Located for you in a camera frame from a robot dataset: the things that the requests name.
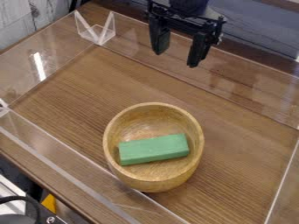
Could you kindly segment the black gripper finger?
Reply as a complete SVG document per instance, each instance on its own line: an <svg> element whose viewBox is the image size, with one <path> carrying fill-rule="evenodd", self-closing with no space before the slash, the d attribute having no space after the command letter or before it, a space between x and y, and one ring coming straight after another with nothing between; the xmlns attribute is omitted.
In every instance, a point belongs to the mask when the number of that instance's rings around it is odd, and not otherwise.
<svg viewBox="0 0 299 224"><path fill-rule="evenodd" d="M155 15L148 17L148 27L152 50L160 55L170 47L171 30L166 20Z"/></svg>
<svg viewBox="0 0 299 224"><path fill-rule="evenodd" d="M195 68L206 59L211 49L211 37L207 33L198 32L193 37L187 66Z"/></svg>

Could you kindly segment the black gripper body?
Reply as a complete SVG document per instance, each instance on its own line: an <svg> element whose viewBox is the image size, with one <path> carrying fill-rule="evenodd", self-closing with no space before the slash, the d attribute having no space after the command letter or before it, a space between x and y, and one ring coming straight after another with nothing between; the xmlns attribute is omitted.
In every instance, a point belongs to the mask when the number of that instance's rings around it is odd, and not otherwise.
<svg viewBox="0 0 299 224"><path fill-rule="evenodd" d="M152 29L201 30L206 24L222 29L226 17L210 7L210 0L147 0Z"/></svg>

